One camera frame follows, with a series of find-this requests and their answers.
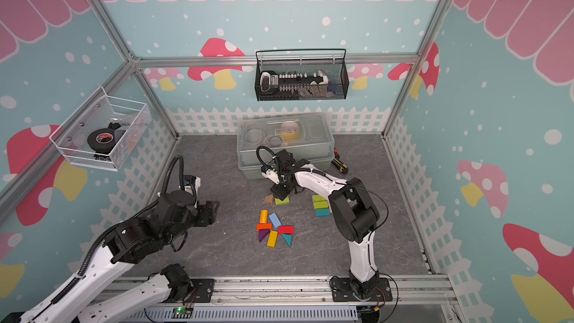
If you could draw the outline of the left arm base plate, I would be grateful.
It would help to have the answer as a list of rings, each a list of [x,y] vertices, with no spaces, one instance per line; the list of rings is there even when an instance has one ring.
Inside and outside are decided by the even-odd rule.
[[[182,303],[210,303],[214,291],[215,280],[207,278],[191,278],[190,284],[185,292]]]

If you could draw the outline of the teal triangle block bottom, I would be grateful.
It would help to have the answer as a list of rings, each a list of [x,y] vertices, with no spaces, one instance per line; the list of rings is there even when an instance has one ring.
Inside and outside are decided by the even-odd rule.
[[[283,240],[286,242],[286,244],[291,247],[292,246],[292,235],[289,234],[282,234],[281,235]]]

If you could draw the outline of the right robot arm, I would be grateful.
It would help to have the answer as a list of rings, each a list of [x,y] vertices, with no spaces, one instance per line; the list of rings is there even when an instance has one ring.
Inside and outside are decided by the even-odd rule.
[[[285,200],[296,188],[305,188],[328,200],[334,222],[348,240],[351,255],[350,289],[354,297],[365,301],[377,291],[379,271],[375,264],[373,240],[380,227],[380,212],[373,202],[375,193],[360,179],[339,179],[305,159],[260,145],[256,156],[264,178],[273,182],[271,193]]]

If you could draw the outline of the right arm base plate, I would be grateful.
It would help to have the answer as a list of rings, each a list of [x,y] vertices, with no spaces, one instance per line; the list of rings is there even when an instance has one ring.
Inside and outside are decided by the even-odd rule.
[[[377,275],[366,282],[360,283],[355,278],[340,278],[333,276],[329,286],[334,302],[379,302],[393,301],[393,293],[387,278],[378,278]]]

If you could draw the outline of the teal rectangular block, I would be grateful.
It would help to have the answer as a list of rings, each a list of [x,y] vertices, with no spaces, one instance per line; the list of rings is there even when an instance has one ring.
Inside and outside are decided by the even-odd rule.
[[[315,216],[316,217],[329,217],[330,216],[330,210],[329,209],[316,209],[315,210]]]

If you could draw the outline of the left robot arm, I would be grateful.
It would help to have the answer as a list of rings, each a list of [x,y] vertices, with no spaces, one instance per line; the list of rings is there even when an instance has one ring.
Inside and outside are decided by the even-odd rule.
[[[180,264],[171,264],[140,286],[95,304],[112,282],[144,258],[187,239],[192,227],[215,223],[220,203],[197,200],[193,180],[184,175],[184,158],[172,158],[158,197],[131,218],[105,230],[84,256],[79,270],[35,307],[9,313],[4,322],[120,322],[165,301],[186,305],[197,288]]]

